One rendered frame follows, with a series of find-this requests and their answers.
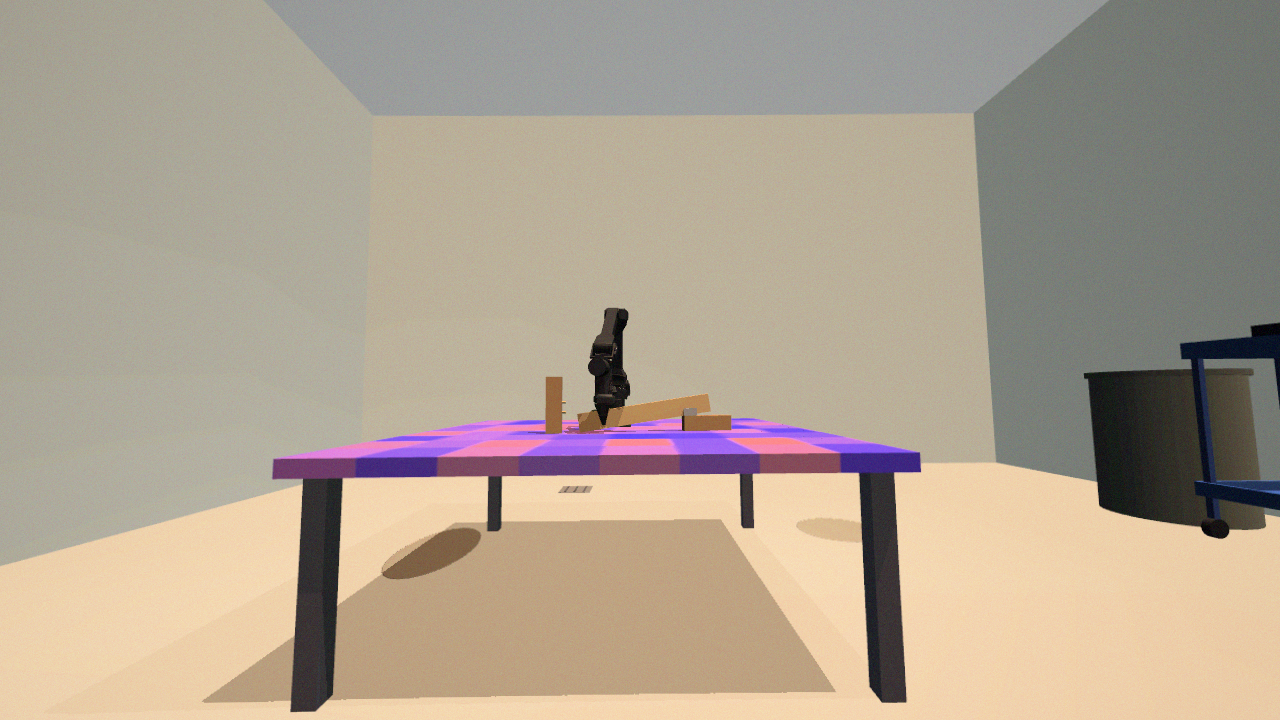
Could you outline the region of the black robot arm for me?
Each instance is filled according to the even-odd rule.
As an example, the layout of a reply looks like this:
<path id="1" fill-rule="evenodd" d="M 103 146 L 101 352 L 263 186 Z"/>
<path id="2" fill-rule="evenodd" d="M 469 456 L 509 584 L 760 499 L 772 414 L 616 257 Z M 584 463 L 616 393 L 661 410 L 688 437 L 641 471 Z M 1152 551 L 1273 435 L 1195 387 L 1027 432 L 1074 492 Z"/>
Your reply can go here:
<path id="1" fill-rule="evenodd" d="M 625 407 L 630 396 L 627 374 L 623 370 L 623 331 L 628 322 L 625 307 L 605 307 L 602 334 L 593 343 L 588 370 L 595 377 L 612 377 L 609 395 L 614 396 L 612 407 Z"/>

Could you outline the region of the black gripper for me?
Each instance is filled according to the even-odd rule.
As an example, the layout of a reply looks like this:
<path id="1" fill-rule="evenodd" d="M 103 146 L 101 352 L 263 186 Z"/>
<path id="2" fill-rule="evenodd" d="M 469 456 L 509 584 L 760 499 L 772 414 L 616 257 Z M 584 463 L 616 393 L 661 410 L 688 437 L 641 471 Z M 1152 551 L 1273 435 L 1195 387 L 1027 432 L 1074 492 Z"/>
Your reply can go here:
<path id="1" fill-rule="evenodd" d="M 612 377 L 595 377 L 594 405 L 602 425 L 605 425 L 609 407 L 614 404 L 614 396 L 609 395 L 611 383 L 613 383 Z"/>

